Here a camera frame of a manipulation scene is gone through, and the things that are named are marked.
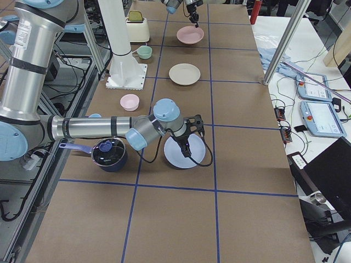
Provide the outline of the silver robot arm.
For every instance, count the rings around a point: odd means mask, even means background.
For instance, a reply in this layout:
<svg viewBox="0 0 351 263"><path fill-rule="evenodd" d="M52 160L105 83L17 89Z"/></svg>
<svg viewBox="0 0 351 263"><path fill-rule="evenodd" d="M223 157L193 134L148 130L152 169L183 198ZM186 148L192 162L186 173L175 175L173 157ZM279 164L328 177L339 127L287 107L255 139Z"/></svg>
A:
<svg viewBox="0 0 351 263"><path fill-rule="evenodd" d="M204 134L199 115L184 118L171 99L159 100L153 113L138 117L64 118L37 112L56 35L84 22L82 1L16 1L19 17L8 75L1 98L1 160L61 139L125 137L137 151L170 133L183 156L191 157L188 138Z"/></svg>
<svg viewBox="0 0 351 263"><path fill-rule="evenodd" d="M203 5L203 1L201 0L160 0L162 4L166 6L166 10L169 14L174 14L179 6L183 4L186 7L187 14L185 13L185 9L183 9L184 15L189 18L191 23L198 28L199 24L199 15L197 13L197 7Z"/></svg>

